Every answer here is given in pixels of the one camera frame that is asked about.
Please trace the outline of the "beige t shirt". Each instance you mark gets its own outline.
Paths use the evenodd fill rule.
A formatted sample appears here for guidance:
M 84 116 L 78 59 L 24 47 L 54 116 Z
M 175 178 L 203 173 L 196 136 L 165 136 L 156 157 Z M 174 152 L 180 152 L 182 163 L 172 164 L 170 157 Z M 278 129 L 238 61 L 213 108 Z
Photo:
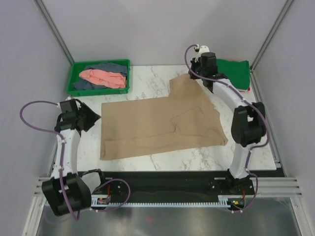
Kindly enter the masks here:
M 220 114 L 198 82 L 183 74 L 169 85 L 167 97 L 101 105 L 101 160 L 227 144 Z

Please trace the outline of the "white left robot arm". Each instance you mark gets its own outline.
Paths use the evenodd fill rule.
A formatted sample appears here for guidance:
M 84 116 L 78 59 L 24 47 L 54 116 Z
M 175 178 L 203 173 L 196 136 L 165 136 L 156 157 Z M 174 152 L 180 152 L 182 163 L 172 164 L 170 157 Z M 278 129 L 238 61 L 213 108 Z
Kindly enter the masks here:
M 78 173 L 78 146 L 82 132 L 88 132 L 100 119 L 90 107 L 78 99 L 59 103 L 61 113 L 54 132 L 57 152 L 49 180 L 43 182 L 42 192 L 56 216 L 70 214 L 76 220 L 79 212 L 92 204 L 92 193 L 104 193 L 108 181 L 100 169 Z

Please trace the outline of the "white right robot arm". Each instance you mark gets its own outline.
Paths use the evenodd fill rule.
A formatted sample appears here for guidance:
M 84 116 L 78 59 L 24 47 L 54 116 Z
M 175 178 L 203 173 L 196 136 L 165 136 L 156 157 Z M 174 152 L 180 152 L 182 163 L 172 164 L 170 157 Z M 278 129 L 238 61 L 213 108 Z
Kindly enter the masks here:
M 226 145 L 219 112 L 206 94 L 209 90 L 233 112 L 231 137 L 235 150 L 229 167 L 232 177 L 225 181 L 225 187 L 230 193 L 238 193 L 243 188 L 241 179 L 248 175 L 251 150 L 267 132 L 264 105 L 242 97 L 219 68 L 214 53 L 200 52 L 191 60 L 189 73 L 171 79 L 169 86 L 167 97 L 92 100 L 101 120 L 93 128 L 92 137 L 81 138 L 79 169 L 101 167 L 103 161 Z

